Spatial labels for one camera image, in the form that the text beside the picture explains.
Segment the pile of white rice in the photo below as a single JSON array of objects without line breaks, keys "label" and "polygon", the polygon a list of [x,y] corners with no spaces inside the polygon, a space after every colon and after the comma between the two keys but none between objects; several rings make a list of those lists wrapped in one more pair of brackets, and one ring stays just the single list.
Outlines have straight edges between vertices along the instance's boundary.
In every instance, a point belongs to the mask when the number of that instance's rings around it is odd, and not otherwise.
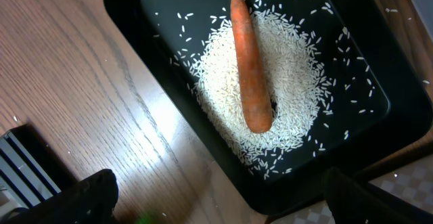
[{"label": "pile of white rice", "polygon": [[271,128],[242,111],[231,0],[139,0],[168,96],[228,171],[272,183],[368,127],[386,107],[331,0],[244,0],[263,60]]}]

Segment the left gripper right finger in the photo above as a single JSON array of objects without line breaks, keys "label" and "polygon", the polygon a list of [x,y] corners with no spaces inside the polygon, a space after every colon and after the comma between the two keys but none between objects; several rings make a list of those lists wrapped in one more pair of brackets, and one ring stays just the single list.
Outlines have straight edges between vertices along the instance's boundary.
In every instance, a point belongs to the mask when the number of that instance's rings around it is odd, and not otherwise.
[{"label": "left gripper right finger", "polygon": [[336,224],[432,223],[432,214],[337,168],[324,175],[323,195]]}]

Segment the orange carrot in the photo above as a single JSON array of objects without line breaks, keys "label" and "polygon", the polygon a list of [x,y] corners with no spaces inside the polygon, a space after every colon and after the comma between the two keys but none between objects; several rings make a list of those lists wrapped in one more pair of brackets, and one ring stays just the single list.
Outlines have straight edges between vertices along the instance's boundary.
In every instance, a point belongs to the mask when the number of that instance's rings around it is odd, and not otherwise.
[{"label": "orange carrot", "polygon": [[271,100],[246,2],[231,0],[230,15],[244,119],[251,132],[265,133],[273,120]]}]

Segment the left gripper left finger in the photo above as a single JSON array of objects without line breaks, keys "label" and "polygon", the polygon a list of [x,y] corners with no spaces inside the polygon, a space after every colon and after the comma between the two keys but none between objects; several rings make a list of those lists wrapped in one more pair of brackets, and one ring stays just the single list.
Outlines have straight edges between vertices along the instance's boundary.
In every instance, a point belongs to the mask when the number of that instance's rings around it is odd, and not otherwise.
[{"label": "left gripper left finger", "polygon": [[48,200],[3,218],[4,224],[113,223],[118,201],[116,176],[103,169]]}]

